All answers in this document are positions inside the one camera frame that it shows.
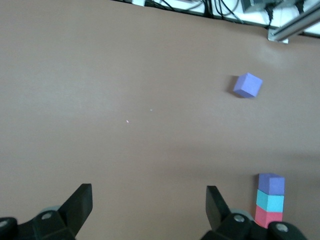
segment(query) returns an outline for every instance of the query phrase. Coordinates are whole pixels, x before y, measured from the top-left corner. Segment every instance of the cable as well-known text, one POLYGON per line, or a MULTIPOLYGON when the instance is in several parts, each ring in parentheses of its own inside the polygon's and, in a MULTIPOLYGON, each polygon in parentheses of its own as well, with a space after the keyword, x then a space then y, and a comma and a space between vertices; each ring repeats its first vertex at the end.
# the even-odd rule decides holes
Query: cable
POLYGON ((295 6, 298 9, 299 14, 303 14, 304 13, 304 3, 305 3, 304 0, 301 0, 301 1, 298 1, 298 2, 295 3, 295 6))
POLYGON ((239 4, 239 0, 237 0, 235 6, 233 7, 233 10, 231 10, 226 3, 224 2, 224 0, 218 0, 219 1, 219 7, 220 7, 220 11, 218 10, 217 7, 217 0, 214 0, 214 5, 215 5, 215 10, 216 12, 221 16, 222 19, 224 19, 224 16, 228 16, 228 15, 233 15, 241 24, 245 24, 244 21, 242 21, 237 15, 235 15, 234 10, 237 9, 238 4, 239 4), (229 13, 223 13, 222 12, 222 8, 221 8, 221 3, 224 5, 224 7, 228 10, 229 13))
POLYGON ((211 18, 213 16, 212 13, 212 2, 211 0, 202 0, 203 4, 204 4, 204 16, 207 18, 211 18))
POLYGON ((196 9, 197 7, 200 7, 202 4, 205 4, 205 2, 204 2, 204 1, 201 1, 201 2, 197 3, 197 4, 194 5, 194 6, 191 6, 191 7, 187 8, 187 9, 183 9, 183 11, 190 11, 190 10, 192 10, 192 9, 196 9))
POLYGON ((169 3, 167 3, 167 1, 166 0, 160 0, 160 5, 161 5, 161 2, 164 2, 165 3, 165 5, 167 5, 172 11, 174 11, 174 12, 176 12, 176 10, 169 4, 169 3))
POLYGON ((167 10, 165 6, 161 5, 160 3, 153 1, 153 0, 145 0, 148 3, 152 3, 154 5, 155 8, 162 8, 164 10, 167 10))
POLYGON ((274 8, 275 8, 274 3, 267 4, 264 8, 269 17, 269 24, 268 26, 265 27, 265 29, 269 29, 271 26, 271 22, 274 19, 274 8))
POLYGON ((219 14, 219 15, 223 15, 223 16, 228 16, 228 15, 230 15, 230 14, 232 14, 231 12, 234 12, 236 9, 237 9, 237 7, 238 7, 238 5, 239 5, 239 2, 240 2, 240 0, 236 0, 236 3, 235 3, 235 5, 234 5, 234 7, 233 7, 233 9, 231 10, 231 11, 228 11, 227 13, 223 13, 223 11, 218 11, 218 9, 217 8, 215 8, 215 10, 217 11, 217 13, 219 14))
POLYGON ((222 14, 222 8, 221 8, 221 1, 219 0, 219 7, 220 7, 220 13, 222 20, 224 19, 224 15, 222 14))

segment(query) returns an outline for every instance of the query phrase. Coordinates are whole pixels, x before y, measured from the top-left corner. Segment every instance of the pink cube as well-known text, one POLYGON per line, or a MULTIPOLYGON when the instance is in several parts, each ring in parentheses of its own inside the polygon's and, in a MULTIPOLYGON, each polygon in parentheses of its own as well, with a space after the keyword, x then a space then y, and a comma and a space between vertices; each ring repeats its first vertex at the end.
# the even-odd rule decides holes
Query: pink cube
POLYGON ((255 208, 255 222, 261 227, 267 229, 269 223, 271 222, 281 222, 282 221, 282 212, 271 212, 265 211, 261 207, 256 206, 255 208))

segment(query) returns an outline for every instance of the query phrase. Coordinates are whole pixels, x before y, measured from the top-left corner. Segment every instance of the stacked blocks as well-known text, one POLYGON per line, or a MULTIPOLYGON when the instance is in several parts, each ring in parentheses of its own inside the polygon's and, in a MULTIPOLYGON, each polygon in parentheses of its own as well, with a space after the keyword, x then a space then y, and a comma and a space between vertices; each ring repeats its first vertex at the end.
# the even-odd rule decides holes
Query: stacked blocks
POLYGON ((259 174, 255 221, 264 228, 282 221, 285 200, 285 178, 274 173, 259 174))
POLYGON ((247 72, 239 76, 233 91, 244 98, 254 98, 258 95, 262 82, 260 78, 247 72))

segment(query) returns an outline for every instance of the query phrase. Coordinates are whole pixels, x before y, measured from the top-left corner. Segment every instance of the blue cube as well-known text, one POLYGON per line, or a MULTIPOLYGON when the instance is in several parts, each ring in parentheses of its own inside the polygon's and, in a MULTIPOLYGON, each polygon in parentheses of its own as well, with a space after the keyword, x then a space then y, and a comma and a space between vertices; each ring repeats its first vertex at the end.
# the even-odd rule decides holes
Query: blue cube
POLYGON ((268 195, 284 195, 285 178, 274 173, 260 173, 258 189, 268 195))
POLYGON ((254 98, 258 95, 262 82, 260 78, 247 72, 239 76, 233 91, 244 98, 254 98))

